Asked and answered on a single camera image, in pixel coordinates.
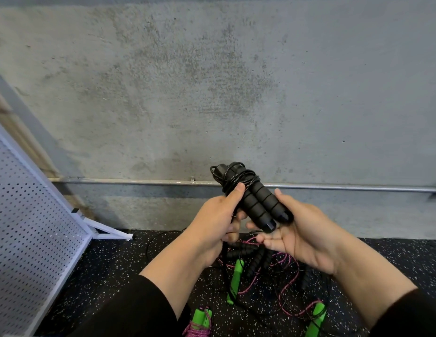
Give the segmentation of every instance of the hand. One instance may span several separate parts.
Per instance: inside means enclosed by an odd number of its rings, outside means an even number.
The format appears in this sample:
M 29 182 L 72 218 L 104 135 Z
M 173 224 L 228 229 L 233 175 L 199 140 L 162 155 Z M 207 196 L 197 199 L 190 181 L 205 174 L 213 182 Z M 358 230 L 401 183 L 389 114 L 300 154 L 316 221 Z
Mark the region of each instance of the hand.
M 336 249 L 350 234 L 314 205 L 299 202 L 279 189 L 274 193 L 291 210 L 294 222 L 289 226 L 282 225 L 270 234 L 260 233 L 257 241 L 268 249 L 288 253 L 311 267 L 334 274 L 338 264 Z M 248 222 L 246 227 L 257 229 L 253 222 Z
M 205 256 L 206 266 L 210 266 L 218 257 L 223 241 L 237 241 L 241 220 L 247 215 L 238 211 L 232 220 L 232 214 L 245 190 L 244 184 L 239 183 L 227 197 L 218 196 L 208 200 L 183 233 L 198 243 L 201 255 Z

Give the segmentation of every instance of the speckled black floor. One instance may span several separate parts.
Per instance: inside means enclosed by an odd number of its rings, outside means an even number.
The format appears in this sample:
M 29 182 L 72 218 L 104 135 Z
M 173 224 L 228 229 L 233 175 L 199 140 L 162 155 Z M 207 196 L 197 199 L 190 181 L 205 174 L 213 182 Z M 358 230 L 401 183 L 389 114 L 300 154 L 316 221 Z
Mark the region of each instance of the speckled black floor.
M 86 317 L 95 313 L 105 301 L 128 282 L 129 275 L 146 265 L 148 241 L 157 231 L 131 231 L 134 240 L 94 240 L 87 248 L 65 284 L 52 309 L 41 323 L 36 336 L 66 336 Z M 166 233 L 154 239 L 148 254 L 153 258 L 178 233 Z M 365 239 L 383 254 L 424 292 L 436 299 L 436 240 Z M 306 323 L 279 311 L 276 289 L 290 279 L 292 273 L 278 276 L 279 283 L 261 277 L 241 298 L 242 302 L 260 313 L 277 311 L 263 318 L 262 326 L 244 309 L 226 304 L 226 293 L 220 269 L 210 267 L 202 273 L 189 300 L 192 308 L 199 304 L 213 309 L 213 336 L 303 336 Z M 314 281 L 304 293 L 299 283 L 288 292 L 291 310 L 299 312 L 303 303 L 327 297 L 326 278 L 314 274 Z M 366 336 L 367 331 L 352 305 L 332 282 L 328 314 L 323 330 L 336 336 Z

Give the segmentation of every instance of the coiled black cord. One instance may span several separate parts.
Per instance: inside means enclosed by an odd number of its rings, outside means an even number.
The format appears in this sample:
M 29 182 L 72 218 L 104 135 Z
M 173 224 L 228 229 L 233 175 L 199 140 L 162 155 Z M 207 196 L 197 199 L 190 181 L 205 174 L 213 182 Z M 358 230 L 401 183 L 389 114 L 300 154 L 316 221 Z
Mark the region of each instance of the coiled black cord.
M 241 165 L 243 168 L 245 168 L 245 170 L 236 173 L 228 181 L 226 181 L 227 172 L 236 165 Z M 234 190 L 235 186 L 239 182 L 243 183 L 246 186 L 246 189 L 248 189 L 255 182 L 260 181 L 260 177 L 256 175 L 254 170 L 246 169 L 246 166 L 242 162 L 233 162 L 229 164 L 227 166 L 226 172 L 222 177 L 215 173 L 216 167 L 217 167 L 216 165 L 211 166 L 210 172 L 212 173 L 214 180 L 222 185 L 222 192 L 225 193 L 226 196 L 228 196 L 229 193 Z

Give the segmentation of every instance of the black sleeve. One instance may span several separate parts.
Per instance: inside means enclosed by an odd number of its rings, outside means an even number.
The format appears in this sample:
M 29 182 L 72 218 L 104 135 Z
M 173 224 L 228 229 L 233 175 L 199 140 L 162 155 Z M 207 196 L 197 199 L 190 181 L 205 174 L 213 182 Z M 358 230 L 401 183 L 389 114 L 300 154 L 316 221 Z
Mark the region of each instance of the black sleeve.
M 150 280 L 135 275 L 131 282 L 69 337 L 181 336 L 190 320 L 184 308 L 179 321 L 165 295 Z
M 436 302 L 413 290 L 389 307 L 369 336 L 436 337 Z

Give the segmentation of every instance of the metal pipe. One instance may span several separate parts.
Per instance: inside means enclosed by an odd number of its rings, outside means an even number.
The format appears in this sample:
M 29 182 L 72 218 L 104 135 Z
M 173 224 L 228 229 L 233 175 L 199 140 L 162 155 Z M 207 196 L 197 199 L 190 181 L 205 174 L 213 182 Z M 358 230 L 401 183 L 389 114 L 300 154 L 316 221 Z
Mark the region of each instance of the metal pipe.
M 84 183 L 84 184 L 122 184 L 122 185 L 153 185 L 153 186 L 209 186 L 218 187 L 215 181 L 176 181 L 176 180 L 127 180 L 120 178 L 80 178 L 80 177 L 50 177 L 53 183 Z M 433 193 L 436 187 L 416 186 L 374 186 L 326 183 L 263 183 L 268 188 L 283 189 L 316 189 L 316 190 L 356 190 L 356 191 L 392 191 L 410 193 Z

